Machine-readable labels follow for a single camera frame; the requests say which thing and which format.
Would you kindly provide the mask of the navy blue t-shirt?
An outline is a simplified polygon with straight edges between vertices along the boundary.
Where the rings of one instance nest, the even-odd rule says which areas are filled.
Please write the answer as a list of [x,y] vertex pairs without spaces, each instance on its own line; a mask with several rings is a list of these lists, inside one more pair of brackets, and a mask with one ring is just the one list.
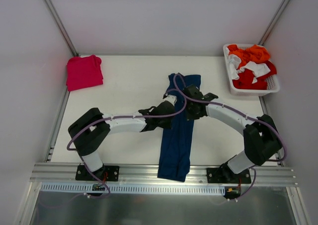
[[[177,76],[176,83],[182,90],[184,85],[195,85],[200,89],[200,75]],[[173,91],[177,97],[175,110],[179,111],[184,105],[182,95]],[[164,129],[162,133],[158,178],[184,182],[190,170],[190,153],[192,145],[194,121],[187,121],[185,110],[176,115],[172,120],[172,129]]]

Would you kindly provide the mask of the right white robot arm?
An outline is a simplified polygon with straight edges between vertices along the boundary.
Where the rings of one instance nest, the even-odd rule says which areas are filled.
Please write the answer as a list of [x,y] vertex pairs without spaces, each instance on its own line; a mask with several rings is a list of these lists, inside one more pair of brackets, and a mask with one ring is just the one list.
[[226,105],[218,96],[190,85],[182,93],[186,96],[186,116],[189,120],[202,117],[217,119],[243,136],[244,149],[212,172],[209,179],[217,183],[238,183],[240,175],[248,169],[261,166],[283,148],[273,119],[264,114],[251,117]]

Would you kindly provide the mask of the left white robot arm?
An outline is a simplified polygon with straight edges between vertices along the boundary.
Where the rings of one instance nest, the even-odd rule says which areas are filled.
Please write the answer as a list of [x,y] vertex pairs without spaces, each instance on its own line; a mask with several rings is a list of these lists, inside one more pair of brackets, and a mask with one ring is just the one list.
[[102,180],[109,174],[97,149],[106,136],[125,132],[147,132],[156,128],[170,129],[174,117],[173,102],[140,109],[130,115],[115,115],[106,120],[98,108],[91,108],[68,128],[75,150],[82,158],[86,174],[92,180]]

